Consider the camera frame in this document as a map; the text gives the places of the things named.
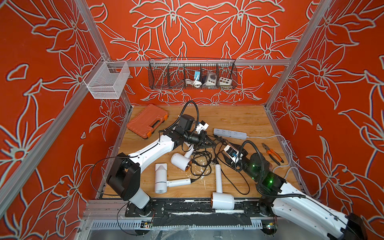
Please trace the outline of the white power strip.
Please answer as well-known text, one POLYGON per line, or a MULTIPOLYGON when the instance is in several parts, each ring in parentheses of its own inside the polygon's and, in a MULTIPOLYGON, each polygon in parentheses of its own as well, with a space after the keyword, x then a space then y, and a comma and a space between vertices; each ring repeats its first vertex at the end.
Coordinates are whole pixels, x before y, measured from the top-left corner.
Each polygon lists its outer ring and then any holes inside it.
POLYGON ((214 129, 214 135, 224 138, 233 138, 239 140, 246 140, 248 138, 247 134, 244 132, 230 131, 224 129, 214 129))

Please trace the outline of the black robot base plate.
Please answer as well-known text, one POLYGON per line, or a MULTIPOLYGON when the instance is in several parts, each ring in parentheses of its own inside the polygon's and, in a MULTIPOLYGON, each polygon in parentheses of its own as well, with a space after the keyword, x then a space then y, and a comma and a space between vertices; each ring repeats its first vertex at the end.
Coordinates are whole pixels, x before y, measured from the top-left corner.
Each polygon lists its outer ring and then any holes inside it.
POLYGON ((152 206, 146 215, 142 214, 132 203, 125 207, 126 217, 164 217, 169 214, 196 215, 219 213, 261 218, 272 218, 275 216, 271 209, 268 210, 259 204, 259 198, 235 198, 235 208, 233 210, 213 209, 210 198, 153 198, 152 206))

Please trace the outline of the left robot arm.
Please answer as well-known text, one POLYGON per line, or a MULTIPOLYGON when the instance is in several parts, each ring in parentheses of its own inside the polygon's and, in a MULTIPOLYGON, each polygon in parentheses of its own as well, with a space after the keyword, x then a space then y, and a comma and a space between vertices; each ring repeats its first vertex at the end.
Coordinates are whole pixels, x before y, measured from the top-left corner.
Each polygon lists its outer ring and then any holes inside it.
POLYGON ((152 198, 141 189, 141 173, 155 160, 170 153, 183 144, 195 150, 208 148, 212 140, 207 136, 209 127, 190 115, 182 115, 177 122, 161 133, 153 143, 132 154, 118 154, 107 174, 107 184, 124 201, 135 205, 142 212, 152 207, 152 198))

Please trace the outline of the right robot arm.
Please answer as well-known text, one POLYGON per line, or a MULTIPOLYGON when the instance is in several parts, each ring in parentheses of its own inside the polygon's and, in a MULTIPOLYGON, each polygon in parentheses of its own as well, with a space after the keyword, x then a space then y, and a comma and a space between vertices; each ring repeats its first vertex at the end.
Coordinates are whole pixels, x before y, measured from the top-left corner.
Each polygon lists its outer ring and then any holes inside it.
POLYGON ((366 240, 363 220, 331 209, 302 193, 270 170, 270 162, 251 141, 226 144, 223 156, 230 167, 246 173, 256 183, 262 215, 284 218, 324 240, 366 240))

